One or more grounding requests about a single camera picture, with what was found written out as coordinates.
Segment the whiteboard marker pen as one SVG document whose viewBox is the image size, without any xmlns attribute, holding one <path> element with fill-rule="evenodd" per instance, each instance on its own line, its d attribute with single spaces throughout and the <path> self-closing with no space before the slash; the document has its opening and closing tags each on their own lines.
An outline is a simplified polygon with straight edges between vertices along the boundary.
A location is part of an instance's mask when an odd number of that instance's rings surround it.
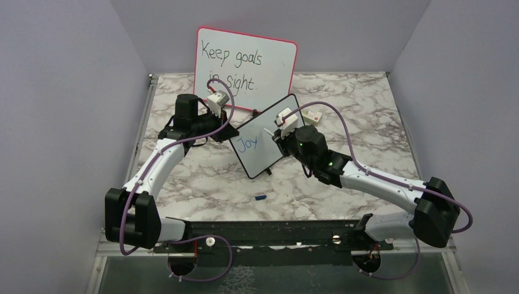
<svg viewBox="0 0 519 294">
<path fill-rule="evenodd" d="M 269 131 L 268 129 L 263 128 L 263 130 L 264 130 L 267 134 L 269 134 L 271 137 L 274 136 L 274 134 L 273 134 L 271 131 Z"/>
</svg>

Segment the black framed small whiteboard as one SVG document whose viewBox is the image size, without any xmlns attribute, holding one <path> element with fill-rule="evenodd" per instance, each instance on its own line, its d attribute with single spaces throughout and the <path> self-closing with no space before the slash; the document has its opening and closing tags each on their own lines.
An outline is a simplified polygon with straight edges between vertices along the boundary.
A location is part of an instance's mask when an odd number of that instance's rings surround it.
<svg viewBox="0 0 519 294">
<path fill-rule="evenodd" d="M 276 115 L 286 107 L 291 110 L 299 107 L 295 94 L 287 95 L 240 125 L 237 128 L 239 135 L 230 139 L 230 144 L 248 178 L 256 178 L 283 158 L 272 137 L 263 128 L 274 133 L 277 129 Z"/>
</svg>

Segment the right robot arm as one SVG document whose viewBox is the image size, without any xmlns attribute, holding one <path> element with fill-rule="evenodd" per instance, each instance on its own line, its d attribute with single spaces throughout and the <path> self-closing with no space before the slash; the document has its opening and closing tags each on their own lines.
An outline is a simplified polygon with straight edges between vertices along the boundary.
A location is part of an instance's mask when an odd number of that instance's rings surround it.
<svg viewBox="0 0 519 294">
<path fill-rule="evenodd" d="M 287 134 L 277 129 L 272 139 L 283 156 L 302 164 L 308 177 L 338 188 L 358 190 L 402 209 L 400 213 L 364 215 L 353 233 L 357 247 L 368 249 L 391 238 L 417 238 L 433 247 L 447 246 L 460 209 L 443 180 L 411 181 L 357 166 L 351 156 L 329 149 L 324 135 L 314 126 L 297 127 Z"/>
</svg>

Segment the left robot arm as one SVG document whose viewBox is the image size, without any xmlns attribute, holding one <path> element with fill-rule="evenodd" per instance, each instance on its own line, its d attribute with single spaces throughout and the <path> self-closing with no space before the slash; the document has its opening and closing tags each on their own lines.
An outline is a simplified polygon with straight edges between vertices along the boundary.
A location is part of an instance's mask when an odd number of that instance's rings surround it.
<svg viewBox="0 0 519 294">
<path fill-rule="evenodd" d="M 156 199 L 173 168 L 187 155 L 197 140 L 212 138 L 222 142 L 238 135 L 230 124 L 224 106 L 230 101 L 223 91 L 207 99 L 194 94 L 180 94 L 175 112 L 159 132 L 155 148 L 136 173 L 122 188 L 111 188 L 105 196 L 105 237 L 134 248 L 153 248 L 169 241 L 177 251 L 192 245 L 187 223 L 172 217 L 160 217 Z"/>
</svg>

